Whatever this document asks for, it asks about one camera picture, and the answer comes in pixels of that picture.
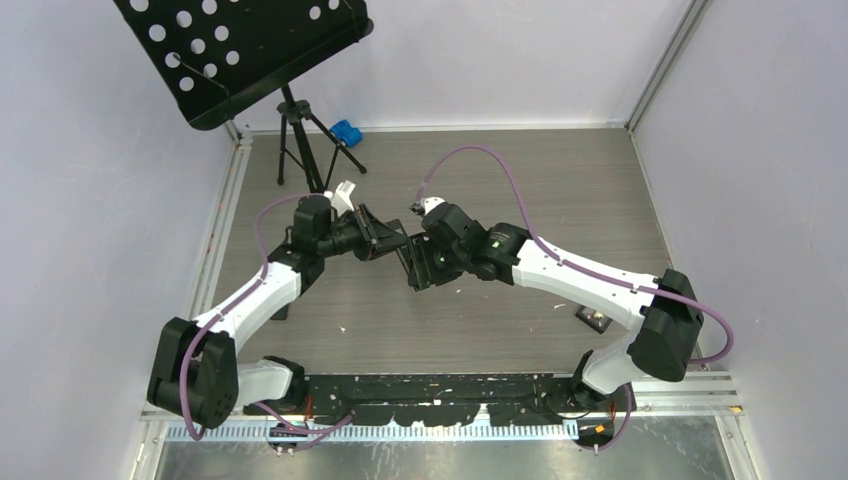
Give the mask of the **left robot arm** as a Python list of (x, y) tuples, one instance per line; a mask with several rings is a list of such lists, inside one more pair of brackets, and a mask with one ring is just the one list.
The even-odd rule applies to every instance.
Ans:
[(319, 279), (330, 257), (370, 261), (407, 243), (399, 220), (379, 220), (360, 204), (341, 207), (318, 194), (297, 196), (293, 221), (245, 285), (192, 320), (162, 328), (147, 387), (148, 403), (183, 418), (192, 437), (220, 426), (234, 409), (269, 400), (298, 412), (307, 398), (300, 369), (278, 357), (240, 364), (237, 357), (261, 326), (286, 310)]

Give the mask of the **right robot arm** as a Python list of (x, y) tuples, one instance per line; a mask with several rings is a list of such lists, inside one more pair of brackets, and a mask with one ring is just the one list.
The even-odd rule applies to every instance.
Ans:
[(442, 285), (468, 273), (559, 296), (626, 329), (625, 337), (582, 357), (570, 385), (580, 408), (598, 409), (620, 386), (643, 376), (666, 382), (685, 377), (704, 322), (685, 274), (673, 269), (660, 277), (628, 272), (535, 241), (527, 229), (510, 223), (485, 228), (439, 197), (427, 197), (411, 209), (422, 227), (411, 240), (414, 288)]

